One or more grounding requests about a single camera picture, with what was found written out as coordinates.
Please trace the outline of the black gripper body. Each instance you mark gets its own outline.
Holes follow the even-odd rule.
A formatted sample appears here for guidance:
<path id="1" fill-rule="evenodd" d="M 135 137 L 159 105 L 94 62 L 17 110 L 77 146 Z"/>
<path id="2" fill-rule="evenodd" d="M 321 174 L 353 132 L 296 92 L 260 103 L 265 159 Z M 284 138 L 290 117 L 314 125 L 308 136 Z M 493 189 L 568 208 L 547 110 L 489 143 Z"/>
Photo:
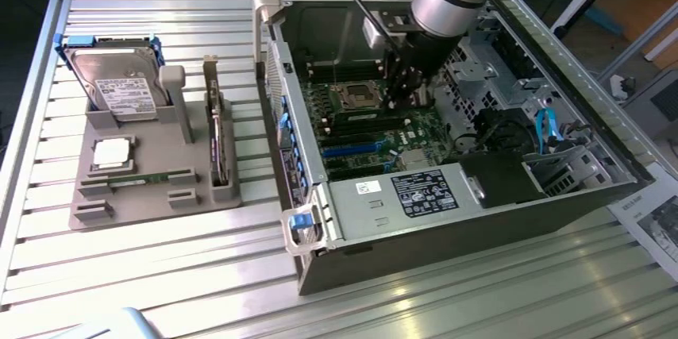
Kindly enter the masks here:
<path id="1" fill-rule="evenodd" d="M 406 83 L 410 71 L 421 71 L 425 77 L 425 83 L 430 84 L 432 79 L 440 73 L 440 70 L 449 59 L 452 52 L 458 46 L 462 36 L 438 37 L 426 32 L 409 33 L 396 51 L 404 61 L 404 83 Z"/>

